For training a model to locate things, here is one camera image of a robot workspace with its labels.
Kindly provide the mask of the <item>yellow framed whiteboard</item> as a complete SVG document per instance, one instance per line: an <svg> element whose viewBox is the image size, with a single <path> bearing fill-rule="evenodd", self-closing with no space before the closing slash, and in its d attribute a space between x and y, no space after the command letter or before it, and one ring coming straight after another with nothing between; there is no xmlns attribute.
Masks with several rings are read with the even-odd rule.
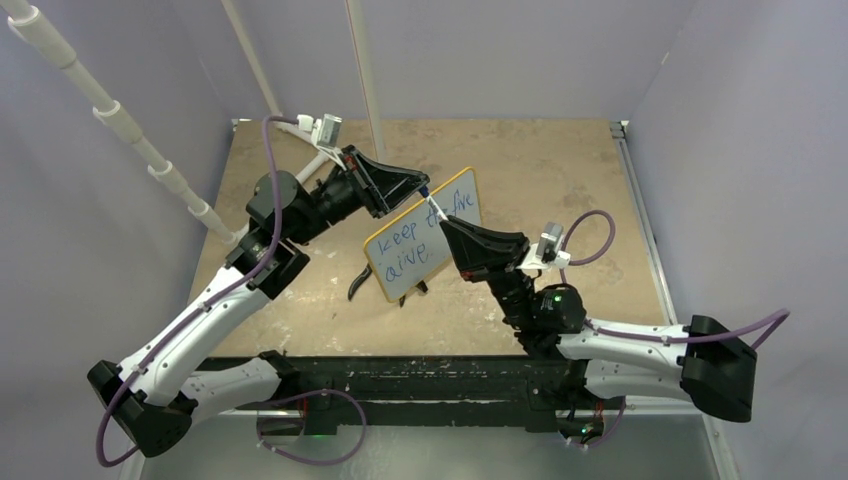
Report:
<svg viewBox="0 0 848 480"><path fill-rule="evenodd" d="M480 225L482 209L476 171L467 167L431 196L442 211ZM439 217L427 201L418 201L368 237L363 252L384 298L394 303L443 267L451 254Z"/></svg>

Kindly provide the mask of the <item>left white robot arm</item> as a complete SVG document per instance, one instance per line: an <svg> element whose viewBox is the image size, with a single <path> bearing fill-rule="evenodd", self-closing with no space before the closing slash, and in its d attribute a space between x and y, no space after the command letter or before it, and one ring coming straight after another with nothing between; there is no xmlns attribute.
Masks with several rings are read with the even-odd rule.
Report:
<svg viewBox="0 0 848 480"><path fill-rule="evenodd" d="M104 421L120 426L133 453L159 456L192 426L225 410L260 402L284 409L295 402L296 370L278 352L218 372L200 367L307 266L304 245L359 209L377 219L390 214L430 181L424 172L373 161L354 146L343 148L340 158L312 190L271 167L247 203L247 233L205 290L135 353L88 371Z"/></svg>

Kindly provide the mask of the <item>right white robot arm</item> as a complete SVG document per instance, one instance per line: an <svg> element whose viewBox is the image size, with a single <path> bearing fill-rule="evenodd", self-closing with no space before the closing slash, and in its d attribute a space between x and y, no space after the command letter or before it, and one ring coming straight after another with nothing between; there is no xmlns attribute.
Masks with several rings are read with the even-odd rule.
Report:
<svg viewBox="0 0 848 480"><path fill-rule="evenodd" d="M573 227L548 223L533 243L520 232L453 215L439 226L460 277L487 284L523 350L577 364L561 381L569 404L636 395L688 401L729 422L751 420L757 353L719 321L694 316L688 325L658 327L604 321L589 316L567 281L536 288L541 273L575 264L566 250Z"/></svg>

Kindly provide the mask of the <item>white marker pen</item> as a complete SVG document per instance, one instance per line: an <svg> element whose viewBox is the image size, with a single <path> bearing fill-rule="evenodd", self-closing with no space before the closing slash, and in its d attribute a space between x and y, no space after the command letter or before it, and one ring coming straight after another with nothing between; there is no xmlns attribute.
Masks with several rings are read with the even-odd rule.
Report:
<svg viewBox="0 0 848 480"><path fill-rule="evenodd" d="M448 219L447 215L444 213L444 211L441 209L441 207L438 205L432 195L427 196L425 198L425 201L430 207L435 222L442 222Z"/></svg>

